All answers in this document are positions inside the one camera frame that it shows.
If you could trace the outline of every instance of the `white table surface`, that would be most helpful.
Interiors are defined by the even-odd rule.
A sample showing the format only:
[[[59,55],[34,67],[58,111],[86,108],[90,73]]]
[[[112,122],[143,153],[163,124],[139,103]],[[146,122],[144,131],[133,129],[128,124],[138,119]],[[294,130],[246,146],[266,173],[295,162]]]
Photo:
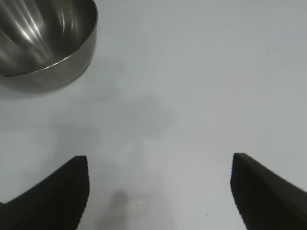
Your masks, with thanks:
[[[305,0],[97,0],[84,75],[0,90],[0,200],[87,155],[80,230],[244,230],[230,190],[246,152],[307,190]]]

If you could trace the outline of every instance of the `white surface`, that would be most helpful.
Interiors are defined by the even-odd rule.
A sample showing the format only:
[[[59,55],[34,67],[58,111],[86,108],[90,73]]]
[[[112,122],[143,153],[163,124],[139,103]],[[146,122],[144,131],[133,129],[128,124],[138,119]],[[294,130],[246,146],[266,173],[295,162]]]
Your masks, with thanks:
[[[244,230],[233,152],[303,189],[304,0],[97,0],[89,69],[59,92],[0,91],[0,200],[74,155],[91,195],[80,230]]]

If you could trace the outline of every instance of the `metal bowl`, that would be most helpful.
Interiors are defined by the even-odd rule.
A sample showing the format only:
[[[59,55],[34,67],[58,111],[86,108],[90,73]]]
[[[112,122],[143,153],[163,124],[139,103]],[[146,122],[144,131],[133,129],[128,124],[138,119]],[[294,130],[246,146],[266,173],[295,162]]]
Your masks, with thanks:
[[[94,0],[1,0],[0,83],[46,92],[77,78],[96,45]]]

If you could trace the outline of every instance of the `bowl rim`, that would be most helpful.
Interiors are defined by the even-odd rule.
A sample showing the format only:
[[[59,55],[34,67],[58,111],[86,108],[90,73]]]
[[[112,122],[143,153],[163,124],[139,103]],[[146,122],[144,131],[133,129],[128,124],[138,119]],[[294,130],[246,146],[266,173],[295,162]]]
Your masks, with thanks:
[[[98,16],[98,8],[97,8],[97,5],[96,5],[96,3],[95,3],[95,0],[90,0],[90,1],[93,3],[93,6],[94,6],[94,8],[95,8],[95,13],[96,13],[95,24],[94,24],[93,29],[91,30],[90,34],[88,35],[88,37],[82,42],[82,44],[81,44],[76,50],[74,50],[71,54],[69,54],[68,56],[66,56],[66,57],[63,58],[62,60],[60,60],[60,61],[58,61],[58,62],[56,62],[56,63],[53,63],[53,64],[50,65],[50,66],[46,66],[46,67],[44,67],[44,68],[42,68],[42,69],[38,69],[38,70],[31,71],[31,72],[24,73],[24,74],[17,74],[17,75],[0,75],[0,78],[22,77],[22,76],[26,76],[26,75],[29,75],[29,74],[32,74],[32,73],[38,73],[38,72],[40,72],[40,71],[44,71],[44,70],[46,70],[46,69],[49,69],[49,68],[51,68],[51,67],[54,67],[54,66],[60,64],[61,62],[63,62],[63,61],[65,61],[65,60],[69,59],[71,56],[73,56],[75,53],[77,53],[77,52],[83,47],[83,45],[87,42],[87,40],[92,36],[93,31],[96,29],[97,24],[98,24],[98,17],[99,17],[99,16]]]

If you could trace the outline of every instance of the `stainless steel bowl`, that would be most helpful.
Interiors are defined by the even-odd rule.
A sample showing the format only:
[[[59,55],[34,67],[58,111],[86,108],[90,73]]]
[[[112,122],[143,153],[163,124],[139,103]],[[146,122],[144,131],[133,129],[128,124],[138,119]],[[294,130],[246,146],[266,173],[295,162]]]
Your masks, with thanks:
[[[77,78],[96,45],[94,0],[0,0],[0,83],[46,92]]]

